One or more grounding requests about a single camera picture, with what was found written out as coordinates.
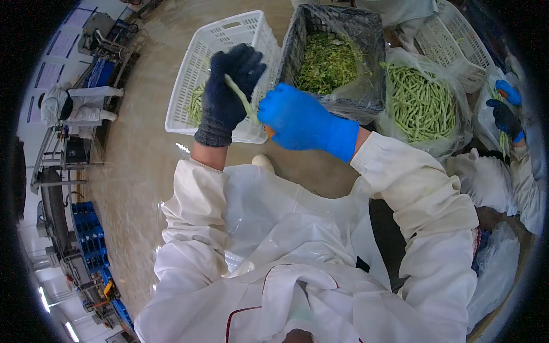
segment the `ceiling light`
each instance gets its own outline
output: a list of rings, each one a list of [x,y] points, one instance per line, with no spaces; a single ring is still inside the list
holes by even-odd
[[[44,305],[44,308],[49,313],[49,305],[48,301],[46,300],[46,296],[44,295],[44,288],[38,287],[38,291],[40,292],[40,296],[42,297],[42,305]]]
[[[76,332],[74,332],[74,329],[72,328],[72,325],[69,322],[66,322],[65,326],[67,327],[67,330],[69,331],[70,336],[72,337],[72,340],[77,343],[80,342],[80,340],[76,336]]]

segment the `black plastic crate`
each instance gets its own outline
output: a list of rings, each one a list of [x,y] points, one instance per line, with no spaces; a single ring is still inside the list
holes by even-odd
[[[385,61],[385,40],[381,16],[367,10],[331,5],[299,5],[294,12],[284,38],[281,64],[276,83],[294,86],[294,77],[301,70],[308,35],[336,33],[353,41],[363,53],[362,63],[372,72],[371,85],[357,92],[353,99],[337,98],[333,94],[309,93],[328,111],[366,125],[385,109],[386,70],[379,62]]]

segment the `navy work glove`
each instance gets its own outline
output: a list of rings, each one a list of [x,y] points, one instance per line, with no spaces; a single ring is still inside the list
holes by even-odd
[[[513,88],[507,81],[497,80],[496,89],[498,91],[503,91],[507,95],[505,100],[507,100],[511,105],[520,106],[522,104],[522,98],[516,89]]]
[[[518,118],[515,117],[506,104],[496,99],[490,99],[486,102],[486,105],[494,108],[492,114],[494,115],[496,127],[510,135],[513,143],[518,143],[524,138],[524,132]]]
[[[280,83],[259,103],[257,118],[289,150],[324,150],[345,162],[355,152],[358,123],[336,117],[310,95]]]
[[[231,145],[233,130],[246,118],[246,111],[240,98],[225,83],[225,74],[250,102],[255,85],[267,68],[260,63],[262,57],[262,53],[242,43],[211,58],[210,78],[202,94],[202,120],[194,134],[198,143],[213,148]]]

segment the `white boot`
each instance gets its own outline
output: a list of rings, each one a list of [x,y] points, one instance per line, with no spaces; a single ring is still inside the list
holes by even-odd
[[[107,110],[101,110],[99,112],[99,119],[100,120],[108,119],[110,121],[115,121],[117,118],[118,118],[118,114],[116,114],[114,112],[109,112]]]
[[[262,168],[265,168],[266,170],[275,174],[275,168],[273,167],[273,164],[265,155],[255,155],[251,161],[251,164],[253,164],[254,166],[260,166]]]

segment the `dark knit glove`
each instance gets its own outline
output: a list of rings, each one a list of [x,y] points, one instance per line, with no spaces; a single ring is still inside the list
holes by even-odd
[[[513,143],[519,142],[524,137],[520,121],[506,104],[496,99],[490,99],[486,101],[486,105],[494,108],[492,114],[496,127],[511,136]]]
[[[202,120],[194,134],[198,143],[213,148],[231,145],[233,130],[246,118],[246,111],[240,98],[225,83],[225,74],[250,102],[255,85],[267,68],[260,63],[262,57],[262,53],[242,43],[211,58],[210,78],[202,94]]]

